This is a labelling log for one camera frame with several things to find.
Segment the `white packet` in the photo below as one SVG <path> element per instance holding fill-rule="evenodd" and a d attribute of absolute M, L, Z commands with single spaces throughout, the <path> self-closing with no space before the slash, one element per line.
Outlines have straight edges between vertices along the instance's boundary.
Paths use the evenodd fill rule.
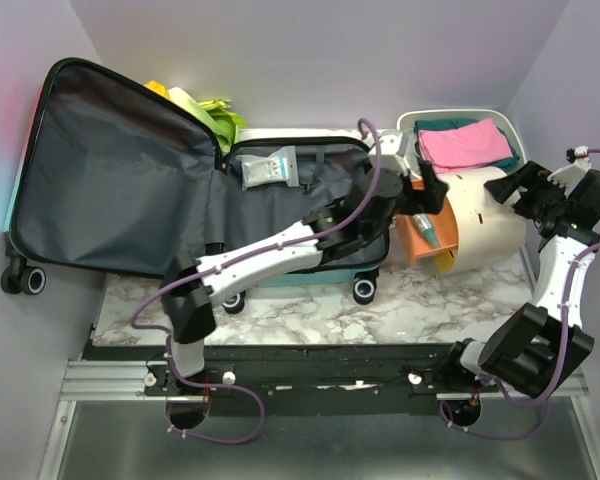
<path fill-rule="evenodd" d="M 268 156 L 238 155 L 242 176 L 242 190 L 273 183 L 298 187 L 299 173 L 296 151 L 293 146 L 282 147 Z"/>

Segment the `teal spray bottle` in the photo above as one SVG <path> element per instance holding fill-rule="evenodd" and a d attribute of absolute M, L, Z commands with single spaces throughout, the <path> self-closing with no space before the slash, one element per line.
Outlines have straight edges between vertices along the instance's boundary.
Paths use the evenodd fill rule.
<path fill-rule="evenodd" d="M 436 235 L 436 229 L 426 213 L 420 213 L 411 217 L 414 227 L 418 230 L 421 237 L 432 247 L 439 248 L 440 243 Z"/>

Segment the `white cylinder appliance orange lid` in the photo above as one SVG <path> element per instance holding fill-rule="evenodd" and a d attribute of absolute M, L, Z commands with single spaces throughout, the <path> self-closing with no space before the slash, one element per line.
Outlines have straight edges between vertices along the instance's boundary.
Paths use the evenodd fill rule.
<path fill-rule="evenodd" d="M 518 253 L 526 237 L 527 221 L 514 213 L 520 199 L 513 193 L 495 201 L 484 184 L 506 173 L 496 167 L 445 173 L 449 190 L 443 210 L 430 217 L 440 246 L 432 247 L 407 216 L 395 217 L 395 230 L 409 263 L 438 275 L 478 269 Z"/>

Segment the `pink and teal kids suitcase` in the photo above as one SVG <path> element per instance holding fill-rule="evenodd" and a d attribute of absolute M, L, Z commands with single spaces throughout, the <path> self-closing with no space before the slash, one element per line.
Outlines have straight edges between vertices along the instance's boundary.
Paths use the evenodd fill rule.
<path fill-rule="evenodd" d="M 293 146 L 298 187 L 242 190 L 238 155 Z M 346 195 L 370 170 L 348 136 L 238 142 L 141 84 L 80 58 L 56 62 L 36 105 L 4 229 L 0 285 L 39 294 L 45 264 L 160 278 L 175 255 L 275 235 Z"/>

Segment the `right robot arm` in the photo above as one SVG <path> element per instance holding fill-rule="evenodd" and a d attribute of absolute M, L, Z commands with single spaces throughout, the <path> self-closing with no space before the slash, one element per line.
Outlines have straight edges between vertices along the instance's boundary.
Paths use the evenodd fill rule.
<path fill-rule="evenodd" d="M 476 377 L 503 381 L 535 406 L 590 355 L 593 338 L 582 327 L 580 304 L 587 271 L 600 236 L 600 171 L 587 154 L 551 172 L 535 162 L 485 184 L 498 203 L 513 194 L 515 214 L 533 221 L 543 244 L 540 273 L 531 301 L 517 310 L 487 342 L 468 339 L 459 357 L 444 362 L 440 379 L 460 392 Z"/>

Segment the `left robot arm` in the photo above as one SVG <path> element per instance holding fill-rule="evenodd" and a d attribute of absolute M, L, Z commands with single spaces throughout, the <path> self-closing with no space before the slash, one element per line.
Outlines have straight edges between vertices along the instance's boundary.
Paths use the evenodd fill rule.
<path fill-rule="evenodd" d="M 422 161 L 419 168 L 419 187 L 404 173 L 374 167 L 347 195 L 269 238 L 216 255 L 175 258 L 160 289 L 172 327 L 167 346 L 174 364 L 168 384 L 181 395 L 200 387 L 204 340 L 216 328 L 215 306 L 271 278 L 311 270 L 367 247 L 396 215 L 440 213 L 449 187 L 430 163 Z"/>

